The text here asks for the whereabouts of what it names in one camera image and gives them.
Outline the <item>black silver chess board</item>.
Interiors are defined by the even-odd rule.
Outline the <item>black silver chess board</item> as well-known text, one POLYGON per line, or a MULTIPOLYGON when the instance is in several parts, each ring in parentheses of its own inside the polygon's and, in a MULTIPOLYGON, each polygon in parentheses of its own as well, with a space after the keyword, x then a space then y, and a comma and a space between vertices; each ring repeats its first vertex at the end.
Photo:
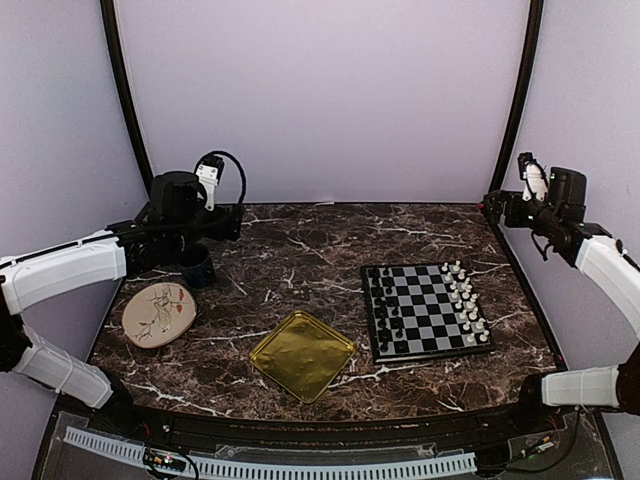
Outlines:
POLYGON ((488 345, 466 348, 458 336, 450 343, 449 331, 454 323, 445 323, 441 312, 441 302, 446 299, 446 288, 442 281, 440 266, 443 264, 369 265, 360 268, 364 301, 368 313, 373 361, 376 364, 427 361, 441 358, 469 356, 490 353, 495 350, 495 342, 490 330, 488 345), (368 267, 390 267, 396 278, 400 296, 401 316, 404 319, 409 352, 404 355, 380 358, 376 351, 375 328, 371 325, 371 305, 365 270, 368 267))

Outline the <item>black chess pieces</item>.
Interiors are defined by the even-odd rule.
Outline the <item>black chess pieces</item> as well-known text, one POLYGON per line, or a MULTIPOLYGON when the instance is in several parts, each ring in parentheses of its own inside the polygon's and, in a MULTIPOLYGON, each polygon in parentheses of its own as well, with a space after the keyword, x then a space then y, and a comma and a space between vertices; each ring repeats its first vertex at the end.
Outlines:
POLYGON ((409 352, 396 278, 390 267, 368 267, 366 270, 371 325, 375 328, 376 351, 380 358, 409 352))

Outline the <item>gold square tray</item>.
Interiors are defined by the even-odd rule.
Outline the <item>gold square tray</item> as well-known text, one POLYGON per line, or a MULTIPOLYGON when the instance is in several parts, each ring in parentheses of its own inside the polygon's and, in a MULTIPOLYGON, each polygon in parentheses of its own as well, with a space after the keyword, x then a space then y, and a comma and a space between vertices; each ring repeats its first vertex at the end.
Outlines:
POLYGON ((251 364, 305 404, 315 402, 356 344, 307 312, 290 313, 250 352, 251 364))

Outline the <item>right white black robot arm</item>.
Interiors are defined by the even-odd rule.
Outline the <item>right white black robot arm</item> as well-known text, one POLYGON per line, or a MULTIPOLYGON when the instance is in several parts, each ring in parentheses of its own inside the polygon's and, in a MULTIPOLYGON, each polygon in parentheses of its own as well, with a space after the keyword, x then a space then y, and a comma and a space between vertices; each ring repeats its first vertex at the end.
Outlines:
MULTIPOLYGON (((587 178, 560 167, 545 173, 536 160, 521 167, 522 191, 494 190, 480 209, 491 223, 527 228, 548 240, 538 251, 560 255, 592 280, 639 332, 639 265, 621 240, 597 223, 584 220, 587 178)), ((510 424, 521 434, 534 432, 553 408, 605 407, 639 414, 639 350, 618 365, 532 374, 519 392, 510 424)))

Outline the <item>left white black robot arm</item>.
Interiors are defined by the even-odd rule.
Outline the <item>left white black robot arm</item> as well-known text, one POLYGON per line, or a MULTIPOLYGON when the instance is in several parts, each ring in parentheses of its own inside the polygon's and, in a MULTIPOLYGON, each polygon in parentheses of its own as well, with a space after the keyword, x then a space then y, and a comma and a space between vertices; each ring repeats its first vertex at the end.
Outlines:
POLYGON ((70 355, 24 324, 22 313, 94 283, 117 281, 175 264, 201 238, 235 240, 243 203, 215 203, 218 177, 174 171, 156 177, 150 200, 132 220, 87 237, 1 260, 1 369, 22 374, 93 409, 120 436, 141 427, 125 388, 101 369, 70 355))

